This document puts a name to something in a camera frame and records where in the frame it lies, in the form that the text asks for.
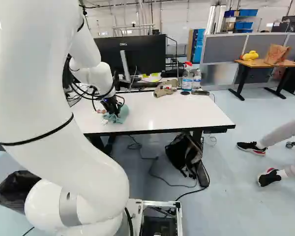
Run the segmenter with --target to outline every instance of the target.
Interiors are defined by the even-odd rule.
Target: gray floor
[[[209,172],[210,187],[181,199],[183,229],[186,236],[286,236],[295,235],[295,179],[260,188],[256,176],[269,167],[281,168],[295,163],[295,148],[285,142],[271,147],[266,157],[254,156],[235,147],[238,141],[253,141],[277,126],[295,119],[295,97],[286,100],[264,89],[244,89],[241,102],[227,90],[213,91],[216,103],[236,124],[236,129],[217,134],[217,144],[205,136],[203,162]],[[159,156],[153,172],[172,184],[192,185],[168,163],[164,146],[176,134],[134,136],[143,144],[144,158]],[[113,157],[128,174],[132,198],[168,201],[192,189],[169,187],[151,178],[151,160],[142,160],[138,150],[128,150],[132,143],[119,137]],[[0,207],[0,236],[20,236],[30,227],[23,216]],[[33,231],[28,236],[44,236]]]

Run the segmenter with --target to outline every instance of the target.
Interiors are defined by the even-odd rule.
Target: monitor
[[[112,73],[123,72],[120,51],[125,50],[130,75],[162,72],[166,66],[166,35],[95,38],[102,61]]]

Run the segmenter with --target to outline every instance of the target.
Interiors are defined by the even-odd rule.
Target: sneaker
[[[257,142],[237,143],[237,147],[240,150],[248,151],[259,156],[264,156],[266,154],[267,148],[265,147],[264,149],[260,149],[256,145],[257,145]]]
[[[265,187],[273,182],[280,181],[281,176],[277,175],[278,169],[270,168],[267,172],[258,176],[258,184],[260,187]]]

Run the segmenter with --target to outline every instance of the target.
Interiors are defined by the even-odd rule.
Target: table leg
[[[105,153],[106,154],[111,154],[112,153],[112,151],[113,151],[113,145],[114,145],[114,142],[115,142],[115,140],[116,140],[116,135],[114,135],[114,134],[112,134],[112,135],[110,135],[109,136],[109,139],[108,139],[108,142],[107,142],[107,144],[106,144],[106,146],[105,146]]]
[[[201,137],[202,137],[202,130],[196,130],[193,131],[192,137],[199,143],[201,144]],[[202,164],[199,164],[197,167],[197,173],[198,173],[198,179],[199,179],[199,184],[201,187],[208,187],[209,181],[206,175],[206,172],[203,168]]]
[[[237,91],[235,91],[231,88],[228,89],[228,91],[231,92],[232,94],[234,94],[236,97],[238,97],[241,101],[244,101],[245,99],[243,98],[243,96],[240,95],[240,93],[242,91],[242,88],[244,87],[250,67],[240,64],[239,69],[240,69],[241,73],[238,74],[238,76],[240,76],[240,81],[239,81]]]
[[[91,144],[93,144],[94,147],[98,148],[103,153],[106,153],[103,141],[98,134],[84,134],[84,136],[87,137],[87,139],[90,141]]]
[[[289,72],[290,72],[290,69],[286,68],[284,75],[282,76],[281,81],[280,81],[279,85],[277,86],[276,90],[273,90],[270,88],[265,88],[265,90],[277,95],[278,97],[280,97],[282,99],[286,99],[286,96],[281,94],[281,90],[283,89],[283,86],[286,83],[286,81],[289,79]]]

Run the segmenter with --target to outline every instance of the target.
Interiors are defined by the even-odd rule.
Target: white tabletop
[[[201,95],[172,95],[155,98],[153,92],[119,94],[125,98],[129,115],[123,124],[103,124],[102,115],[96,113],[91,101],[82,99],[71,109],[83,133],[167,133],[195,128],[235,128],[235,124],[208,97]],[[96,102],[97,109],[103,106]]]

